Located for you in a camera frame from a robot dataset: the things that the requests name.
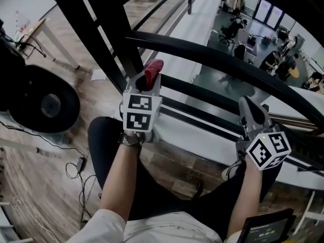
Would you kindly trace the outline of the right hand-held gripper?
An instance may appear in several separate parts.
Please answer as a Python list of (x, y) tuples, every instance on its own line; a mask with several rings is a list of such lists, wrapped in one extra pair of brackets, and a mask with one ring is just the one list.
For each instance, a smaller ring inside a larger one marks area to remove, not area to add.
[(266, 108), (248, 96), (240, 98), (239, 111), (248, 133), (236, 143), (237, 158), (249, 156), (260, 171), (277, 167), (291, 153), (285, 133), (272, 126)]

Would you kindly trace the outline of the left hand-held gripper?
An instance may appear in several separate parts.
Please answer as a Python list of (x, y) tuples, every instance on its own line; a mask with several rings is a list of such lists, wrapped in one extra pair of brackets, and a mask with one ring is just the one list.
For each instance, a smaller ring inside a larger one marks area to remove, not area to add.
[(128, 131), (151, 131), (159, 114), (161, 74), (154, 78), (144, 71), (129, 79), (123, 92), (123, 128)]

